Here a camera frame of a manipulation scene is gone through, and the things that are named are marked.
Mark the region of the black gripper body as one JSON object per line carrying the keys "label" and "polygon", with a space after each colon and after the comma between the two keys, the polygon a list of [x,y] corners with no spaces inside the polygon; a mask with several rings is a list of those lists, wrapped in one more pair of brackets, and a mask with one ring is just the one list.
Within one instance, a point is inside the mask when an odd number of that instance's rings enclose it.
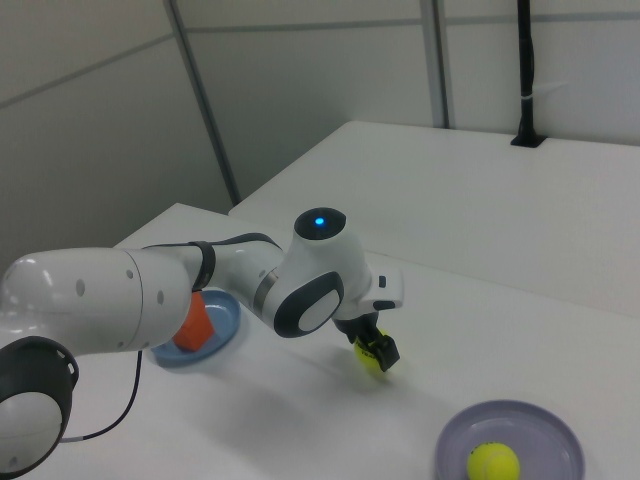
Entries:
{"label": "black gripper body", "polygon": [[351,320],[339,320],[338,330],[347,336],[351,344],[356,341],[369,344],[380,337],[378,317],[378,313],[368,313]]}

